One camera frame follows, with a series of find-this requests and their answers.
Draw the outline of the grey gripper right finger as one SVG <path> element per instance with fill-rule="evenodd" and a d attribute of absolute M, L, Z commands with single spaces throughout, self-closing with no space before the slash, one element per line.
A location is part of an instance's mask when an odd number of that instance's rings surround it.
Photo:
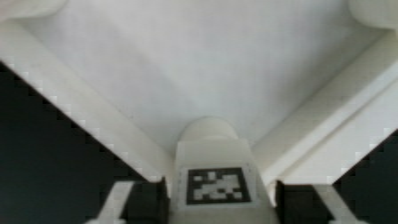
<path fill-rule="evenodd" d="M 331 185 L 277 181 L 274 198 L 281 224 L 370 224 L 357 218 Z"/>

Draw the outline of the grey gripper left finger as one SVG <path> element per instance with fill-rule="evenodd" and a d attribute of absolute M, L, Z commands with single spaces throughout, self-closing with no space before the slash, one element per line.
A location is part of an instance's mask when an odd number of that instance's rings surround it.
<path fill-rule="evenodd" d="M 167 182 L 117 181 L 98 216 L 84 224 L 169 224 Z"/>

